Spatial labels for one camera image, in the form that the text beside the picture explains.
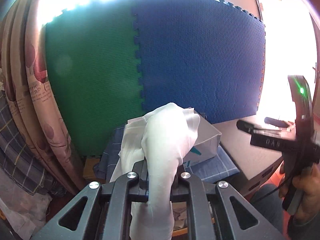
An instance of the white box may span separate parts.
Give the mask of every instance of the white box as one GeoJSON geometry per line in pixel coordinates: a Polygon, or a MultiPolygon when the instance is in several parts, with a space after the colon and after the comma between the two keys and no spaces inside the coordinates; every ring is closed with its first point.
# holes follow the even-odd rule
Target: white box
{"type": "Polygon", "coordinates": [[[206,161],[217,154],[221,132],[201,115],[198,127],[198,138],[192,149],[183,158],[183,166],[190,167],[206,161]]]}

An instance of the person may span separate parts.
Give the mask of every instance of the person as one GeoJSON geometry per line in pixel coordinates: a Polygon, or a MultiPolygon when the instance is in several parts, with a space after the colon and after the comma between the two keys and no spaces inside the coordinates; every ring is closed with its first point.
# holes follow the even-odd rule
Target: person
{"type": "MultiPolygon", "coordinates": [[[[292,184],[304,191],[303,199],[294,216],[288,223],[288,235],[292,240],[316,240],[320,239],[320,170],[317,164],[312,165],[312,171],[307,176],[296,176],[292,184]]],[[[275,189],[273,184],[263,185],[251,198],[250,203],[280,232],[283,231],[282,198],[288,192],[288,186],[284,185],[277,192],[269,195],[261,201],[256,199],[275,189]]]]}

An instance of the human hand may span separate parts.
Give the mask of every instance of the human hand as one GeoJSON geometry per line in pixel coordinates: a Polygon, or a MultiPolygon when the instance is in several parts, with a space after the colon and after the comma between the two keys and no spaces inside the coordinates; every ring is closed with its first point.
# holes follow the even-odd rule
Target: human hand
{"type": "MultiPolygon", "coordinates": [[[[283,164],[280,167],[280,173],[284,173],[283,164]]],[[[315,163],[312,165],[311,174],[294,177],[292,184],[297,189],[305,192],[294,217],[300,224],[307,223],[320,211],[320,171],[318,165],[315,163]]],[[[287,192],[288,185],[285,184],[279,189],[279,197],[284,197],[287,192]]]]}

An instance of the foam mat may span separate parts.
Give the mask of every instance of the foam mat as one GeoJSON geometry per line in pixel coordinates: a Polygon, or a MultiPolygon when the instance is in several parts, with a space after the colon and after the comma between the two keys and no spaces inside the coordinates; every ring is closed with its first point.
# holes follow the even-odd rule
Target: foam mat
{"type": "Polygon", "coordinates": [[[254,115],[264,74],[264,24],[223,0],[136,0],[146,112],[174,102],[211,123],[254,115]]]}
{"type": "Polygon", "coordinates": [[[48,76],[80,155],[101,155],[116,126],[145,114],[131,6],[92,1],[46,26],[48,76]]]}

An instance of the sleeve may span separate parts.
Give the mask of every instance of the sleeve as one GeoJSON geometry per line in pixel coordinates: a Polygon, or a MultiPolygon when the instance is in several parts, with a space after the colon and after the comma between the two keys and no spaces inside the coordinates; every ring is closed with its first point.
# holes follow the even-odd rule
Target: sleeve
{"type": "Polygon", "coordinates": [[[288,235],[291,240],[317,240],[320,239],[320,213],[308,223],[299,225],[294,217],[288,223],[288,235]]]}

